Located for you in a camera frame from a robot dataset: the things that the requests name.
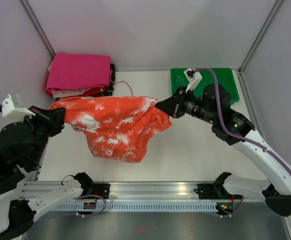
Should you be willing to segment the orange white tie-dye trousers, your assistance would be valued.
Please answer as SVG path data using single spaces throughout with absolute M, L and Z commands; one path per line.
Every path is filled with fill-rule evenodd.
M 67 97 L 51 105 L 65 109 L 65 123 L 85 135 L 93 156 L 139 163 L 149 140 L 172 126 L 149 96 Z

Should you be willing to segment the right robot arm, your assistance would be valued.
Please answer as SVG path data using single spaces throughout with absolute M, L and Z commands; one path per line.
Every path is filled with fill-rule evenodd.
M 211 124 L 218 139 L 245 155 L 266 176 L 266 180 L 256 180 L 223 172 L 213 182 L 218 198 L 234 195 L 254 199 L 265 202 L 280 216 L 291 215 L 291 166 L 266 143 L 252 122 L 231 108 L 231 95 L 223 86 L 209 84 L 201 97 L 180 86 L 155 107 L 174 119 L 190 115 Z

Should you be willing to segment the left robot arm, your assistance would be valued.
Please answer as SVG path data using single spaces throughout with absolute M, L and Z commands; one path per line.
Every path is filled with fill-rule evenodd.
M 17 185 L 36 171 L 49 138 L 62 132 L 65 108 L 46 110 L 31 106 L 30 116 L 10 123 L 0 131 L 0 240 L 11 240 L 29 230 L 51 209 L 69 200 L 90 198 L 93 180 L 80 172 L 66 184 L 31 199 L 14 199 Z

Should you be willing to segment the light pink folded garment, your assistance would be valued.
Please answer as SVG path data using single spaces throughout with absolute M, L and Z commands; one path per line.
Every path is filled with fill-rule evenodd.
M 83 89 L 72 89 L 72 90 L 54 90 L 52 91 L 53 97 L 56 98 L 67 98 L 75 97 L 84 94 L 87 91 L 86 88 Z

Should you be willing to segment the red folded garment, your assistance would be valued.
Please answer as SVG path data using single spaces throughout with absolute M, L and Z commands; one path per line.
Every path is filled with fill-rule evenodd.
M 83 96 L 83 97 L 86 97 L 86 96 L 92 96 L 92 95 L 96 95 L 100 92 L 100 89 L 102 87 L 96 87 L 96 88 L 86 88 L 86 92 L 81 94 L 81 95 L 78 95 L 78 96 Z M 45 92 L 48 96 L 51 96 L 53 97 L 53 94 L 52 94 L 52 91 L 48 91 L 46 90 Z

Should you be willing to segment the black patterned folded garment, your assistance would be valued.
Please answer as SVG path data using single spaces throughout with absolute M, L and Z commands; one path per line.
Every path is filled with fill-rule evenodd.
M 116 67 L 114 64 L 110 64 L 110 83 L 109 86 L 100 89 L 100 92 L 95 94 L 94 97 L 111 97 L 114 93 L 116 83 Z

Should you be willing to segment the green plastic bin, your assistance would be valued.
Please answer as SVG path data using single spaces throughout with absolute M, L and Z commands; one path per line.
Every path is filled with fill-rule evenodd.
M 185 68 L 170 69 L 171 94 L 174 94 L 179 86 L 188 85 L 189 81 L 184 74 L 185 70 Z M 240 97 L 232 70 L 230 68 L 212 68 L 212 70 L 216 75 L 218 84 L 222 85 L 225 91 L 231 95 L 231 104 L 233 105 L 238 102 Z M 204 88 L 207 85 L 214 84 L 214 78 L 209 71 L 201 70 L 200 74 L 202 76 L 202 80 L 193 92 L 196 97 L 202 97 Z

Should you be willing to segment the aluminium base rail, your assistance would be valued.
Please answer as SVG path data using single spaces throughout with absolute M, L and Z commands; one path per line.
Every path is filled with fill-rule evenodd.
M 239 200 L 238 194 L 227 193 L 212 182 L 203 181 L 128 181 L 95 182 L 109 184 L 107 200 Z

